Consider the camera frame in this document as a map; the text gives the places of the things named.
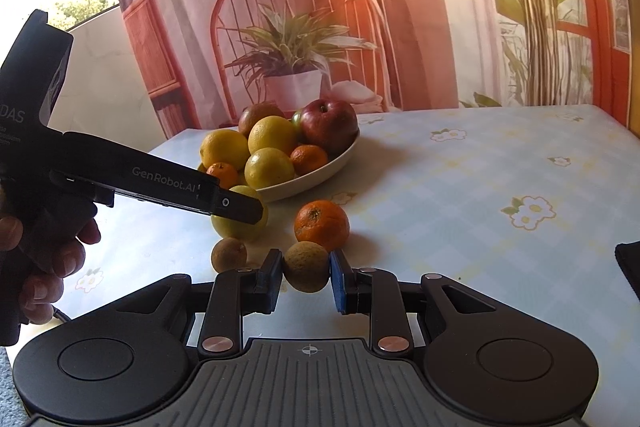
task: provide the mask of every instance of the ribbed grip surface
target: ribbed grip surface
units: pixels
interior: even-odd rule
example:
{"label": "ribbed grip surface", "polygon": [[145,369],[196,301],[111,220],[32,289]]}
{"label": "ribbed grip surface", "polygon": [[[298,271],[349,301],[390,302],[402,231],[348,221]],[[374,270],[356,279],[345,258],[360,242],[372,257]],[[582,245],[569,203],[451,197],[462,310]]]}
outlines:
{"label": "ribbed grip surface", "polygon": [[[33,427],[55,424],[37,420]],[[408,362],[360,340],[254,340],[206,362],[180,397],[130,427],[480,427],[443,407]],[[578,421],[559,427],[577,427]]]}

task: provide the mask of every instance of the kiwi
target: kiwi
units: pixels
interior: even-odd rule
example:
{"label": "kiwi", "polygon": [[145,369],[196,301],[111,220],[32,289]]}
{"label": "kiwi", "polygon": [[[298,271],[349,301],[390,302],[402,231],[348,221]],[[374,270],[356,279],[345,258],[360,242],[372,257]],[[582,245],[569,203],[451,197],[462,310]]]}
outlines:
{"label": "kiwi", "polygon": [[249,138],[249,133],[251,133],[254,125],[267,116],[281,116],[284,118],[284,113],[273,102],[260,102],[250,105],[240,116],[238,132]]}
{"label": "kiwi", "polygon": [[289,284],[301,292],[319,292],[329,280],[329,254],[310,241],[300,241],[289,248],[282,267]]}
{"label": "kiwi", "polygon": [[211,266],[222,273],[246,266],[246,247],[242,241],[225,237],[218,241],[211,251]]}

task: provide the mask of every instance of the finger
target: finger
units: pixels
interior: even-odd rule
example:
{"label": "finger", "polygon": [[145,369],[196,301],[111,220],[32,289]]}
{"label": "finger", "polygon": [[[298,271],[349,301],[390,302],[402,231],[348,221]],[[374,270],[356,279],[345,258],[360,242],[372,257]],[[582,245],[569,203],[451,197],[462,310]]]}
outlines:
{"label": "finger", "polygon": [[32,304],[22,312],[33,324],[46,324],[53,318],[53,306],[48,303]]}
{"label": "finger", "polygon": [[53,273],[60,279],[64,279],[81,269],[84,258],[84,246],[80,241],[74,239],[53,255],[51,259]]}
{"label": "finger", "polygon": [[95,219],[89,221],[82,230],[78,233],[78,239],[86,245],[95,245],[99,243],[102,236],[98,229],[98,224]]}
{"label": "finger", "polygon": [[13,216],[0,219],[0,251],[13,250],[22,238],[22,222]]}
{"label": "finger", "polygon": [[64,289],[60,277],[48,273],[30,275],[22,285],[18,302],[23,309],[33,311],[35,305],[51,304],[60,300]]}

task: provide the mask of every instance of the printed backdrop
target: printed backdrop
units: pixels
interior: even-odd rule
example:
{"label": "printed backdrop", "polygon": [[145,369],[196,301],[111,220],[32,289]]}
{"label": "printed backdrop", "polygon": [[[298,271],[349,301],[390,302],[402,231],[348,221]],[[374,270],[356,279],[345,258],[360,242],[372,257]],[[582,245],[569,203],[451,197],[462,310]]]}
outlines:
{"label": "printed backdrop", "polygon": [[325,96],[359,113],[594,103],[628,120],[628,0],[119,0],[167,137]]}

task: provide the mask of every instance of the mandarin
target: mandarin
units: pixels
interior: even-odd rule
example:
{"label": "mandarin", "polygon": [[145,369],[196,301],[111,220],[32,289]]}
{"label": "mandarin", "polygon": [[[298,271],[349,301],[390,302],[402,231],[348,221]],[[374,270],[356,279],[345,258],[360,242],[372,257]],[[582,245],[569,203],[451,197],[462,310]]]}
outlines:
{"label": "mandarin", "polygon": [[291,162],[298,176],[304,176],[324,167],[329,158],[324,149],[317,145],[300,145],[291,153]]}
{"label": "mandarin", "polygon": [[347,242],[349,218],[340,206],[331,201],[312,201],[298,211],[293,231],[298,241],[311,241],[331,252]]}
{"label": "mandarin", "polygon": [[207,169],[207,174],[220,180],[220,188],[229,189],[238,183],[238,171],[229,163],[214,163]]}

